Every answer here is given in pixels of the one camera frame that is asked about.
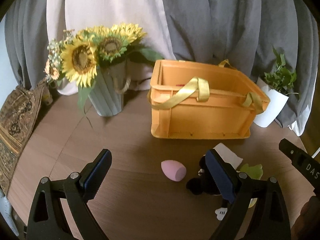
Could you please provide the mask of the person's right hand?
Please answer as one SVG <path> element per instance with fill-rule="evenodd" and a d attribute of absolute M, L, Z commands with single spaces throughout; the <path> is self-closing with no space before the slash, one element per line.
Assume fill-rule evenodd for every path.
<path fill-rule="evenodd" d="M 319 198 L 304 204 L 291 229 L 291 239 L 319 239 Z"/>

